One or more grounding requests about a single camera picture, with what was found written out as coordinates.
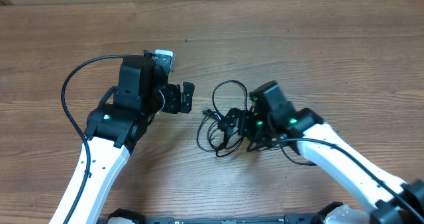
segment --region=wood grain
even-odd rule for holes
[[[80,153],[60,105],[65,77],[106,54],[173,50],[170,83],[193,82],[193,111],[160,114],[113,184],[102,217],[222,217],[310,212],[353,198],[281,152],[200,151],[201,110],[220,82],[277,80],[355,149],[410,182],[424,178],[424,0],[256,0],[0,7],[0,223],[47,223]],[[84,68],[66,98],[82,128],[120,60]],[[236,85],[217,92],[241,107]]]

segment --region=wooden table surface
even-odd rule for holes
[[[424,178],[424,0],[257,0],[0,7],[0,223],[47,223],[74,172],[81,141],[60,105],[66,76],[106,54],[167,49],[170,83],[195,84],[190,114],[161,113],[116,179],[102,217],[222,217],[359,207],[319,167],[279,151],[227,158],[195,142],[213,88],[276,80],[297,108],[322,115],[379,167]],[[81,127],[120,60],[78,72],[66,98]],[[236,85],[217,92],[241,107]],[[202,133],[205,144],[205,133]]]

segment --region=wooden table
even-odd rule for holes
[[[47,223],[70,181],[81,141],[60,105],[65,77],[90,58],[143,49],[177,54],[170,83],[195,84],[193,110],[157,116],[102,217],[119,207],[185,218],[314,212],[335,200],[358,207],[322,169],[277,150],[199,150],[200,111],[230,79],[249,91],[277,80],[297,108],[322,115],[379,167],[424,178],[424,0],[0,7],[0,42],[0,223]],[[83,129],[120,64],[97,62],[72,78],[66,98]],[[217,92],[222,111],[242,101],[236,85]]]

